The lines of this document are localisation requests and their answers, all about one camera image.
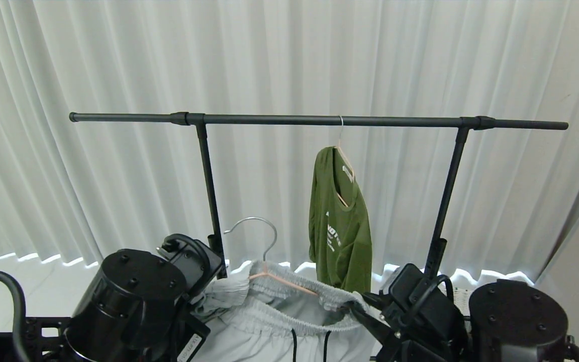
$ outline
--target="curtain fold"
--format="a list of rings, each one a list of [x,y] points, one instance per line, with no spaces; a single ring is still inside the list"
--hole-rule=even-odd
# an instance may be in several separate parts
[[[533,278],[579,191],[579,2],[0,2],[0,254],[101,260],[183,232],[209,204],[193,128],[72,124],[69,112],[566,121],[468,136],[442,271]],[[275,223],[308,260],[314,158],[339,127],[209,126],[221,226]],[[423,266],[455,131],[344,127],[374,268]],[[225,236],[256,259],[264,225]]]

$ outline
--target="horizontal bar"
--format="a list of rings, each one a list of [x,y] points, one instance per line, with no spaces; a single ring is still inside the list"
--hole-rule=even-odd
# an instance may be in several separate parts
[[[113,114],[113,113],[71,113],[72,122],[171,122],[192,125],[194,122],[204,124],[269,124],[269,125],[304,125],[304,126],[338,126],[339,116],[309,115],[205,115],[202,113],[177,112],[170,115],[151,114]],[[535,130],[566,130],[566,122],[514,121],[489,119],[482,123],[480,117],[425,118],[425,117],[359,117],[344,116],[345,126],[385,126],[385,127],[469,127],[477,130],[487,128],[524,128]]]

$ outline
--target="clothes hanger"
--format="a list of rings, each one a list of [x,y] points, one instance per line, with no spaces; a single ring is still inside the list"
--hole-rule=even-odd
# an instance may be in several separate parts
[[[274,231],[274,241],[272,241],[271,245],[267,247],[267,249],[265,249],[265,252],[262,253],[262,273],[257,273],[255,275],[252,275],[249,277],[250,280],[255,279],[255,278],[259,278],[259,277],[270,277],[272,279],[275,279],[278,282],[281,282],[283,284],[285,284],[286,286],[290,286],[294,289],[298,289],[299,291],[303,291],[305,293],[308,294],[312,294],[314,296],[318,295],[317,293],[314,293],[313,291],[310,291],[310,289],[306,289],[304,287],[301,286],[297,286],[294,283],[288,282],[287,280],[281,278],[281,277],[277,277],[276,275],[270,274],[267,272],[267,252],[274,246],[274,244],[276,244],[276,239],[278,239],[278,232],[276,231],[276,227],[274,226],[274,224],[271,223],[271,221],[265,219],[265,218],[259,218],[258,216],[249,216],[246,217],[244,219],[238,220],[236,222],[236,224],[234,224],[234,226],[232,226],[231,229],[223,231],[223,234],[228,234],[232,231],[234,231],[234,229],[240,225],[242,222],[247,221],[247,220],[260,220],[262,222],[264,222],[265,224],[269,225],[271,227],[271,229]]]
[[[338,116],[338,117],[341,119],[341,130],[338,133],[338,144],[335,146],[335,149],[336,149],[336,151],[338,151],[338,154],[341,155],[341,158],[343,159],[343,162],[345,163],[345,166],[347,167],[347,169],[349,169],[350,173],[348,174],[348,176],[350,178],[350,183],[353,183],[354,182],[354,169],[352,168],[350,161],[347,159],[347,156],[345,156],[343,148],[341,147],[341,136],[343,135],[343,128],[344,128],[343,116]],[[345,200],[343,199],[341,194],[336,192],[336,195],[338,196],[338,199],[344,204],[344,206],[346,208],[348,208],[347,202],[345,202]]]

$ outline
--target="green shirt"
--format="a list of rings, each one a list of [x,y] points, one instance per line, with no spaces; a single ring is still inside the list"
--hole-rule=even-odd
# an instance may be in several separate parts
[[[320,282],[363,293],[370,291],[372,273],[370,224],[359,185],[348,174],[335,147],[319,151],[310,200],[310,259]]]

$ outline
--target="vertical support pole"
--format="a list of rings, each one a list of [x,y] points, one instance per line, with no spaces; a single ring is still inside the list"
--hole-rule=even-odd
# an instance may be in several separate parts
[[[216,190],[214,188],[214,175],[211,170],[211,160],[209,159],[209,143],[207,143],[207,126],[204,121],[195,123],[196,132],[198,133],[198,143],[200,144],[200,156],[203,159],[203,171],[205,172],[205,184],[207,185],[207,197],[209,198],[209,211],[211,213],[211,223],[214,233],[207,236],[209,247],[220,259],[222,259],[223,268],[218,273],[218,279],[227,277],[227,268],[225,268],[225,252],[223,251],[223,234],[220,231],[220,221],[218,218],[218,203],[216,201]]]
[[[441,266],[441,259],[446,250],[446,239],[441,238],[441,230],[444,227],[446,220],[446,213],[448,212],[448,205],[450,204],[450,195],[452,194],[453,186],[455,186],[455,179],[457,178],[457,171],[459,170],[459,161],[461,161],[461,154],[464,152],[464,144],[468,138],[468,131],[470,127],[464,126],[457,130],[457,138],[455,138],[455,150],[450,159],[450,167],[448,169],[448,176],[446,177],[446,185],[444,186],[444,193],[441,196],[441,204],[439,205],[439,213],[437,213],[437,222],[435,229],[432,232],[432,240],[430,241],[430,249],[428,250],[428,257],[426,258],[426,266],[424,274],[432,279],[437,276],[439,267]]]

